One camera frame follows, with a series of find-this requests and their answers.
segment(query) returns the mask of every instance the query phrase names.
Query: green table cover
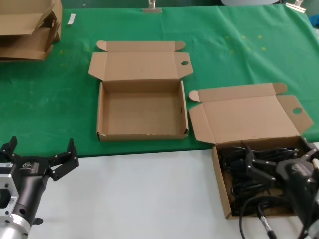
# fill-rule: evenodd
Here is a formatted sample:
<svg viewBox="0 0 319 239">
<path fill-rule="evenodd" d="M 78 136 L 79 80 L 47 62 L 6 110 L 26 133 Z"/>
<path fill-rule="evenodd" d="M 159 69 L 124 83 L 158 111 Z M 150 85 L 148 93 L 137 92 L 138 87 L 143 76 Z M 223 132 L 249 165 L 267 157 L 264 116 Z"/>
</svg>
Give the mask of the green table cover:
<svg viewBox="0 0 319 239">
<path fill-rule="evenodd" d="M 67 25 L 71 13 L 74 24 Z M 98 40 L 183 40 L 194 73 L 185 91 L 284 82 L 315 125 L 319 141 L 319 43 L 304 14 L 284 5 L 175 7 L 162 14 L 137 8 L 66 9 L 62 40 L 45 61 L 0 63 L 0 144 L 15 135 L 21 155 L 65 151 L 73 137 L 79 156 L 210 149 L 179 141 L 100 143 L 96 137 L 99 82 L 88 75 Z M 194 106 L 187 99 L 187 107 Z"/>
</svg>

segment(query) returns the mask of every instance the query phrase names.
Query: cardboard box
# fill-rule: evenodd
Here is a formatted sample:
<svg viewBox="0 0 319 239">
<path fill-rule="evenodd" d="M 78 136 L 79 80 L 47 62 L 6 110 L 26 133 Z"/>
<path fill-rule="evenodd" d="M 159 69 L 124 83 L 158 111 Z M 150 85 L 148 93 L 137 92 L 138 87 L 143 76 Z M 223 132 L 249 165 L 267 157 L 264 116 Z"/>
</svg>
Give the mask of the cardboard box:
<svg viewBox="0 0 319 239">
<path fill-rule="evenodd" d="M 57 27 L 41 27 L 32 35 L 0 37 L 0 61 L 46 59 L 53 48 Z"/>
<path fill-rule="evenodd" d="M 43 26 L 52 28 L 54 25 L 56 24 L 58 25 L 57 33 L 54 40 L 57 42 L 61 40 L 63 7 L 62 7 L 61 0 L 53 0 L 53 1 L 54 1 L 54 7 L 52 10 L 52 13 L 46 18 Z"/>
<path fill-rule="evenodd" d="M 280 95 L 286 91 L 283 83 L 268 83 L 189 93 L 192 100 L 201 102 L 189 110 L 195 137 L 214 144 L 213 165 L 226 218 L 231 218 L 232 178 L 220 167 L 219 150 L 242 147 L 242 142 L 254 150 L 300 148 L 300 135 L 313 125 L 295 96 Z"/>
<path fill-rule="evenodd" d="M 100 79 L 100 141 L 184 139 L 184 84 L 193 72 L 185 47 L 174 41 L 98 41 L 89 74 Z"/>
<path fill-rule="evenodd" d="M 0 35 L 30 35 L 52 13 L 53 0 L 2 0 Z"/>
<path fill-rule="evenodd" d="M 0 61 L 44 60 L 53 48 L 53 41 L 61 37 L 61 0 L 32 0 L 34 5 L 23 9 L 24 14 L 21 13 L 22 9 L 15 7 L 16 1 L 4 2 L 6 4 L 0 9 L 0 20 L 7 18 L 8 22 L 0 25 Z"/>
</svg>

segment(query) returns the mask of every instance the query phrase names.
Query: robotic arm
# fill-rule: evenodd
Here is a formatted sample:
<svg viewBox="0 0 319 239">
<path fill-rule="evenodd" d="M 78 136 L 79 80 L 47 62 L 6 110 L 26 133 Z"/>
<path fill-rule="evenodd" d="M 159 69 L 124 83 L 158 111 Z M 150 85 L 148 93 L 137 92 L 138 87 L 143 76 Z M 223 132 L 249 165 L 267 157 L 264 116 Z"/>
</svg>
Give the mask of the robotic arm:
<svg viewBox="0 0 319 239">
<path fill-rule="evenodd" d="M 277 187 L 283 191 L 281 199 L 289 202 L 303 224 L 300 239 L 307 234 L 311 239 L 319 239 L 319 152 L 313 144 L 306 141 L 303 141 L 303 144 L 307 152 L 305 155 L 278 163 L 256 160 L 252 150 L 246 147 L 246 174 L 256 182 L 267 185 L 268 188 Z M 258 169 L 260 165 L 273 173 Z M 271 231 L 266 218 L 258 216 L 268 236 L 275 239 L 276 236 Z"/>
<path fill-rule="evenodd" d="M 32 225 L 43 223 L 35 215 L 48 179 L 57 181 L 79 166 L 73 139 L 67 152 L 52 157 L 21 157 L 16 146 L 13 137 L 0 149 L 0 162 L 7 162 L 0 163 L 0 239 L 27 239 Z"/>
</svg>

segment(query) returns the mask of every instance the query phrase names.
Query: white table surface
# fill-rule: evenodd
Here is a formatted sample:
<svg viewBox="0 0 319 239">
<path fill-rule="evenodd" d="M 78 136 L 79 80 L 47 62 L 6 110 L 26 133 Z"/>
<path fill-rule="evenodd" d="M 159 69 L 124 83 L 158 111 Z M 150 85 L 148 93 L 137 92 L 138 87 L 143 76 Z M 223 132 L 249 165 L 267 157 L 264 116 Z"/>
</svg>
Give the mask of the white table surface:
<svg viewBox="0 0 319 239">
<path fill-rule="evenodd" d="M 211 150 L 82 158 L 50 180 L 29 239 L 240 239 L 224 218 Z M 278 239 L 296 238 L 297 217 L 269 218 Z M 247 239 L 267 239 L 257 218 Z"/>
</svg>

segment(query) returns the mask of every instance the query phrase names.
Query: box lid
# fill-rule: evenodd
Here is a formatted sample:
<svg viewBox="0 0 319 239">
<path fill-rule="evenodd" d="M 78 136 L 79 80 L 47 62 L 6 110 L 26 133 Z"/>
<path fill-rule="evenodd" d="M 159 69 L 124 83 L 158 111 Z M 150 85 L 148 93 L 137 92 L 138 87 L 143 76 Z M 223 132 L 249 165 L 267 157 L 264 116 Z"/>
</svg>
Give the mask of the box lid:
<svg viewBox="0 0 319 239">
<path fill-rule="evenodd" d="M 53 0 L 2 0 L 0 35 L 32 34 L 52 13 Z"/>
<path fill-rule="evenodd" d="M 207 143 L 291 137 L 305 133 L 313 122 L 284 83 L 191 91 L 189 110 L 195 137 Z"/>
<path fill-rule="evenodd" d="M 182 41 L 98 41 L 89 74 L 102 81 L 180 79 L 193 72 Z"/>
</svg>

